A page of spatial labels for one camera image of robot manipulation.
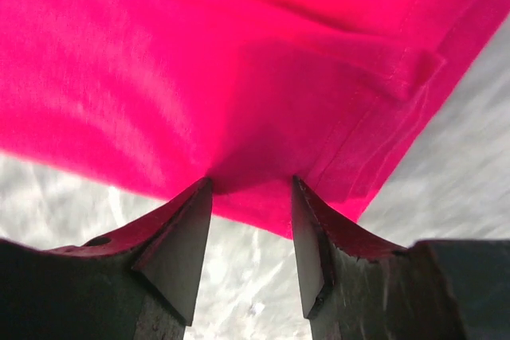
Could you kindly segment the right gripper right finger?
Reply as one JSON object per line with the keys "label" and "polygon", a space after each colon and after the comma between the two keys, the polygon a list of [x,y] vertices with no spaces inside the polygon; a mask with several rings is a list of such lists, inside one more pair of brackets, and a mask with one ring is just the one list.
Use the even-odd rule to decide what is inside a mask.
{"label": "right gripper right finger", "polygon": [[304,317],[315,339],[506,339],[509,243],[370,233],[292,180]]}

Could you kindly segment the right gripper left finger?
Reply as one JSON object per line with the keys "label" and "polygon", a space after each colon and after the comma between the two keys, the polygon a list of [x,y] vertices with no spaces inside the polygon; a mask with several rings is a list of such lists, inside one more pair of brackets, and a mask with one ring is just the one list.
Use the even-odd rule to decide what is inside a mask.
{"label": "right gripper left finger", "polygon": [[180,339],[191,325],[210,227],[203,178],[81,246],[1,243],[4,339]]}

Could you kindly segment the red t-shirt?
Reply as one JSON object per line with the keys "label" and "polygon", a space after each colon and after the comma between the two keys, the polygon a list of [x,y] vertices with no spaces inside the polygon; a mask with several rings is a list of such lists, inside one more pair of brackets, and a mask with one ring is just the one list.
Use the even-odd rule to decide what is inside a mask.
{"label": "red t-shirt", "polygon": [[509,0],[1,0],[1,148],[290,236],[357,219]]}

